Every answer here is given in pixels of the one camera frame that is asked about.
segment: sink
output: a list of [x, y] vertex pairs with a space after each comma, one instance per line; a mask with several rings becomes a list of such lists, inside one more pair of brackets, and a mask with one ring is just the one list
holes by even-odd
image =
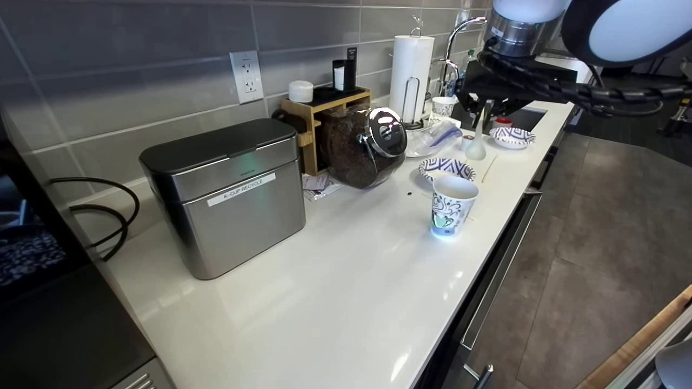
[[[517, 110], [511, 115], [512, 127], [534, 130], [536, 122], [546, 117], [542, 110]], [[461, 120], [461, 127], [474, 130], [474, 119], [460, 103], [454, 106], [452, 119]]]
[[534, 130], [536, 122], [546, 117], [542, 110], [517, 110], [511, 115], [512, 127]]

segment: white cup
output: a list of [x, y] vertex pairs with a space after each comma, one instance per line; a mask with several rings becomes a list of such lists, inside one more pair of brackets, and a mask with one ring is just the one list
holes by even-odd
[[432, 182], [431, 234], [457, 238], [478, 196], [478, 185], [457, 174], [441, 174]]
[[656, 372], [667, 386], [692, 386], [692, 338], [664, 348]]
[[288, 100], [297, 103], [309, 103], [314, 100], [314, 83], [308, 79], [292, 79], [288, 83]]
[[457, 101], [460, 101], [457, 94], [432, 97], [432, 113], [440, 117], [452, 117]]

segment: cup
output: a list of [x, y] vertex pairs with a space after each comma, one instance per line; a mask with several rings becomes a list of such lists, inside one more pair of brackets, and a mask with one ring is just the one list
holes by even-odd
[[460, 101], [457, 94], [432, 97], [432, 113], [440, 117], [452, 117], [457, 101]]
[[656, 372], [667, 386], [692, 384], [692, 338], [664, 348], [656, 357]]
[[432, 182], [431, 234], [457, 238], [478, 196], [478, 185], [460, 174], [441, 174]]

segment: bottle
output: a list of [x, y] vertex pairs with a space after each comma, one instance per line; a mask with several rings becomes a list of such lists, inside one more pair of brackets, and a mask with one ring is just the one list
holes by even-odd
[[334, 61], [334, 88], [347, 90], [347, 61]]
[[359, 55], [359, 47], [349, 47], [347, 49], [347, 74], [344, 74], [347, 93], [356, 93], [358, 55]]

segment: plate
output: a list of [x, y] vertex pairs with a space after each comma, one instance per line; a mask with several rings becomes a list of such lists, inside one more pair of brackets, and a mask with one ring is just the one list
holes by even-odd
[[474, 178], [474, 168], [457, 158], [429, 158], [419, 164], [419, 173], [432, 184], [440, 174], [460, 174]]
[[493, 127], [491, 138], [504, 149], [527, 149], [536, 135], [522, 127]]
[[454, 120], [432, 120], [427, 130], [409, 130], [408, 158], [429, 158], [454, 145], [463, 132]]

